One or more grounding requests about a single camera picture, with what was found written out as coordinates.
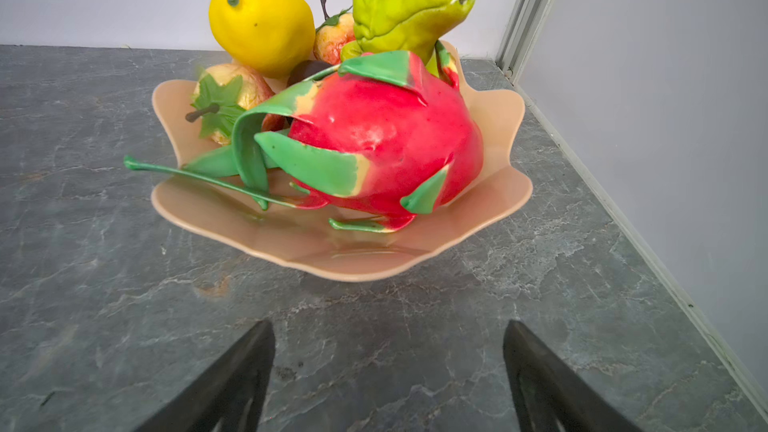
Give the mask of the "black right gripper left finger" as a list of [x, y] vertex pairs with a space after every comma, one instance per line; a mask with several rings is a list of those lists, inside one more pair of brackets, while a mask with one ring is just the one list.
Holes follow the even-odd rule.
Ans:
[[139, 431], [256, 431], [275, 357], [269, 320], [259, 321]]

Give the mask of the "yellow lemon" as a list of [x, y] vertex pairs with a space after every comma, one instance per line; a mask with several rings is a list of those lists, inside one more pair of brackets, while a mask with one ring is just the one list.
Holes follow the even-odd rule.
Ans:
[[305, 0], [211, 0], [208, 19], [217, 43], [265, 77], [288, 76], [312, 52], [315, 24]]

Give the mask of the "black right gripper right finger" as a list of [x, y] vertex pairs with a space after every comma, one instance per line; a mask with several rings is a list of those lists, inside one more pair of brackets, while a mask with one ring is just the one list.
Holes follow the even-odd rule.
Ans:
[[511, 320], [503, 356], [522, 431], [637, 431], [523, 322]]

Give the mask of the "peach with stem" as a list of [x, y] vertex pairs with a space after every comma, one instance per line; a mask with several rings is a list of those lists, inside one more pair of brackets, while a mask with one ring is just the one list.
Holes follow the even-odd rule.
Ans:
[[341, 63], [343, 47], [355, 40], [352, 7], [330, 15], [326, 9], [327, 0], [320, 2], [324, 21], [315, 30], [313, 54], [317, 60], [337, 65]]

